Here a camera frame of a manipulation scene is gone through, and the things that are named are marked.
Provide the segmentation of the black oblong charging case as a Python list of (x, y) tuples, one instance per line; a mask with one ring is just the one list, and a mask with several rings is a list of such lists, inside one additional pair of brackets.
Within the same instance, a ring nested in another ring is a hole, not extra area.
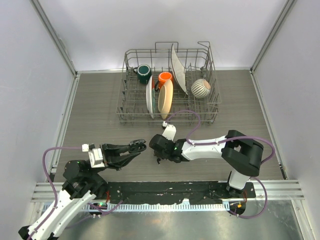
[(146, 141), (144, 139), (133, 140), (128, 144), (129, 153), (143, 152), (146, 148)]

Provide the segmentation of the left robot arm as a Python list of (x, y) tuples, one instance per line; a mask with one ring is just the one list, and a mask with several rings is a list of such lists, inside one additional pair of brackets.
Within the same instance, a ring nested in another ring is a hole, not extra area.
[(70, 221), (90, 203), (106, 196), (109, 186), (100, 176), (106, 169), (116, 171), (128, 165), (145, 149), (146, 141), (137, 139), (127, 145), (83, 144), (80, 147), (88, 153), (88, 160), (70, 160), (65, 164), (62, 189), (57, 191), (49, 180), (54, 194), (54, 201), (45, 213), (33, 224), (23, 226), (19, 235), (23, 240), (56, 240)]

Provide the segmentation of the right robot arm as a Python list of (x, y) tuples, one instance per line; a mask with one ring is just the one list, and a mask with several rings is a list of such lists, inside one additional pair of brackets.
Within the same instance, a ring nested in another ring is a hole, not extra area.
[(229, 174), (226, 193), (233, 198), (241, 195), (247, 181), (260, 173), (264, 146), (237, 130), (214, 139), (173, 141), (166, 133), (156, 134), (149, 142), (155, 156), (160, 160), (175, 163), (198, 159), (221, 159), (232, 170)]

